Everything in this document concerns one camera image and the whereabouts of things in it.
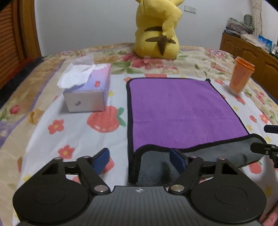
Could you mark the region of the purple tissue box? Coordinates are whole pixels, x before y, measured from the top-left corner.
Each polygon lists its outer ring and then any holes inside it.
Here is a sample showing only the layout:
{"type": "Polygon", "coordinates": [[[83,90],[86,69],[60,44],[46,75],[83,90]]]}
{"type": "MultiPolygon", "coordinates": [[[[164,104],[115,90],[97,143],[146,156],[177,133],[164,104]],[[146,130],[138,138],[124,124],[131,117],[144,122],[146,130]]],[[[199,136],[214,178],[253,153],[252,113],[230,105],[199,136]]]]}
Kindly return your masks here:
{"type": "Polygon", "coordinates": [[[102,112],[107,105],[111,64],[95,64],[92,54],[73,60],[63,71],[57,86],[70,113],[102,112]]]}

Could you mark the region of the wooden side cabinet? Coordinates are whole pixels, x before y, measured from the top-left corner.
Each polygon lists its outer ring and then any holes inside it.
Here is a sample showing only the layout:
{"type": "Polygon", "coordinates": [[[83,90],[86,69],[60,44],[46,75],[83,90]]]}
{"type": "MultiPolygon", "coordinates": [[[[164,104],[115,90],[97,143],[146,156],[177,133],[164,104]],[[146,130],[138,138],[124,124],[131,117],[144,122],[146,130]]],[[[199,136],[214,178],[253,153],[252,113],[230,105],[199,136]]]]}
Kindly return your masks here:
{"type": "Polygon", "coordinates": [[[277,59],[251,43],[222,33],[220,49],[232,54],[233,57],[241,57],[255,66],[252,79],[261,85],[273,98],[277,99],[277,59]]]}

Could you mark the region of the purple and grey towel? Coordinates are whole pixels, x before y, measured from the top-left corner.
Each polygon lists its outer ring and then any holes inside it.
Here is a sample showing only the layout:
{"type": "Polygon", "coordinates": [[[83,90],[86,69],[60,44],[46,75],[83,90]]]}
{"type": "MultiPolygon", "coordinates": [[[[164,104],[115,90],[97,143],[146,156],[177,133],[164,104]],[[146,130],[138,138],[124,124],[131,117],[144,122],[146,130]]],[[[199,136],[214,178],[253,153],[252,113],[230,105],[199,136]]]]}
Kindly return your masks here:
{"type": "Polygon", "coordinates": [[[250,146],[265,140],[247,131],[210,80],[135,78],[126,89],[131,184],[172,184],[191,156],[238,168],[262,158],[250,146]]]}

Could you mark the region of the yellow Pikachu plush toy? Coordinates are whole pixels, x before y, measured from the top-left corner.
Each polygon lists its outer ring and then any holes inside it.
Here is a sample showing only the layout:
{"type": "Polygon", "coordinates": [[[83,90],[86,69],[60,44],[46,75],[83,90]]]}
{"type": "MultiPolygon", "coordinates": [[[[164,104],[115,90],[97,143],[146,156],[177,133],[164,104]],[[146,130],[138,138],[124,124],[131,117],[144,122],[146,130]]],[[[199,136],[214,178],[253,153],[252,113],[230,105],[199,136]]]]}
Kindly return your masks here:
{"type": "Polygon", "coordinates": [[[179,53],[175,28],[183,0],[140,0],[136,12],[134,51],[140,58],[174,60],[179,53]]]}

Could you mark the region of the white wall switch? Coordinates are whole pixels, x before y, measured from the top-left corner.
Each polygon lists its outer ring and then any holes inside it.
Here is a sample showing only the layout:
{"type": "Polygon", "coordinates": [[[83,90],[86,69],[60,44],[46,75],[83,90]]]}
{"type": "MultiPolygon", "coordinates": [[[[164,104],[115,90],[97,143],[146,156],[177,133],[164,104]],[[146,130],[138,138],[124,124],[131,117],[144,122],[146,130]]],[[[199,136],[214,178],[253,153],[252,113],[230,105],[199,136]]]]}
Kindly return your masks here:
{"type": "Polygon", "coordinates": [[[197,13],[197,9],[195,7],[187,6],[187,5],[184,6],[184,11],[189,12],[189,13],[193,13],[193,14],[197,13]]]}

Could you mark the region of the wooden room door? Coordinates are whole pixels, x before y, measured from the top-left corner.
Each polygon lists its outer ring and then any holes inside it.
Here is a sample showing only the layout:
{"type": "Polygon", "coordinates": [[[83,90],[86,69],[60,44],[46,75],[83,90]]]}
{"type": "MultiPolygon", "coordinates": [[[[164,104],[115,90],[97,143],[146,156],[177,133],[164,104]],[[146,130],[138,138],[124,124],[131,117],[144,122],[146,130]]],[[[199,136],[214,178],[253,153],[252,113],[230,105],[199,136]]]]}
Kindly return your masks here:
{"type": "Polygon", "coordinates": [[[42,54],[38,42],[34,4],[34,0],[19,1],[19,15],[25,54],[29,58],[37,59],[42,54]]]}

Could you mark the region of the wooden slatted wardrobe door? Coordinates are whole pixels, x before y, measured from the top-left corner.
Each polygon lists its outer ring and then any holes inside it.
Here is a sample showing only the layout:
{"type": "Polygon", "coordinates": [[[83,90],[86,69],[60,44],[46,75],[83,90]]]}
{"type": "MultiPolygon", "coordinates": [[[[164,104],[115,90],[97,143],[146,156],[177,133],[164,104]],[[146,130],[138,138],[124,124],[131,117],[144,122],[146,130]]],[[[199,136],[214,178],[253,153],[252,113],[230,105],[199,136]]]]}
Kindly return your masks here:
{"type": "Polygon", "coordinates": [[[1,11],[1,88],[19,72],[25,59],[19,1],[11,1],[1,11]]]}

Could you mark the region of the orange plastic cup with lid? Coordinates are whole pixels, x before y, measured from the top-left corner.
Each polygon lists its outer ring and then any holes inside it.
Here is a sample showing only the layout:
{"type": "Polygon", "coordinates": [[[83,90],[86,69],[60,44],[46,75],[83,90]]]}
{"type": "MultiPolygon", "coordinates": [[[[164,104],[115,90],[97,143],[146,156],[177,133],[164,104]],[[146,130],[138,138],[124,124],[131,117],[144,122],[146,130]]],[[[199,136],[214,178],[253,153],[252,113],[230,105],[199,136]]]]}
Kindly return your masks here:
{"type": "Polygon", "coordinates": [[[241,57],[236,57],[235,65],[230,79],[229,89],[239,96],[248,83],[251,75],[255,71],[255,66],[241,57]]]}

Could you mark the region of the floral curtain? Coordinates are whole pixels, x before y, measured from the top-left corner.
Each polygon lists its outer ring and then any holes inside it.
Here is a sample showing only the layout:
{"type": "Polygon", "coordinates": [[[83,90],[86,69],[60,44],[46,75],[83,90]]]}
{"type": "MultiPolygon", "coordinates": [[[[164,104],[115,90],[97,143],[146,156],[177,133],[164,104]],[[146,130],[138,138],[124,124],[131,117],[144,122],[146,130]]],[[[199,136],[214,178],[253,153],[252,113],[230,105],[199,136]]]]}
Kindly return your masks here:
{"type": "Polygon", "coordinates": [[[262,0],[252,0],[252,8],[254,33],[259,36],[263,33],[262,0]]]}

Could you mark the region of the floral bed blanket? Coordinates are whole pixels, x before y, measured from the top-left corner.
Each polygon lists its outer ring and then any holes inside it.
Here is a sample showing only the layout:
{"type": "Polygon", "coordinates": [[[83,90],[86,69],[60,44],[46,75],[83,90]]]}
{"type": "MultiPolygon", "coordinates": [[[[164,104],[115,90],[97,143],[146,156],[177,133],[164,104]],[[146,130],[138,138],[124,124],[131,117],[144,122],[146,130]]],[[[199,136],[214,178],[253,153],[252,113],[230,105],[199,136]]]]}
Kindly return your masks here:
{"type": "MultiPolygon", "coordinates": [[[[139,59],[131,43],[66,51],[45,57],[1,108],[1,225],[17,225],[19,222],[12,198],[21,186],[21,169],[31,136],[43,114],[59,96],[63,96],[57,87],[58,80],[73,60],[90,54],[97,64],[111,64],[111,77],[124,75],[126,82],[142,76],[179,76],[210,79],[226,89],[234,65],[233,56],[229,53],[191,46],[182,46],[173,61],[139,59]]],[[[251,99],[261,111],[263,128],[266,124],[277,124],[277,104],[253,80],[248,82],[242,96],[251,99]]],[[[233,97],[241,101],[242,96],[233,97]]]]}

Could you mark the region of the pile of clutter on cabinet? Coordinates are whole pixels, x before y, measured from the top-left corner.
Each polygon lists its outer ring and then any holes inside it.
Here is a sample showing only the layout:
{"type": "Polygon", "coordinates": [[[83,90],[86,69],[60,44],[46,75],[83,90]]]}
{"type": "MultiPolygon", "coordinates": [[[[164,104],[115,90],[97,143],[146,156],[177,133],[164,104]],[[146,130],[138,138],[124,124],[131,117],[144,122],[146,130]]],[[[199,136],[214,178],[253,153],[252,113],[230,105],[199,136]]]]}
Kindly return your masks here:
{"type": "Polygon", "coordinates": [[[256,47],[261,48],[267,53],[272,53],[272,41],[264,38],[261,33],[256,34],[255,29],[253,28],[253,18],[249,14],[244,16],[243,22],[230,17],[226,23],[224,32],[241,38],[256,47]]]}

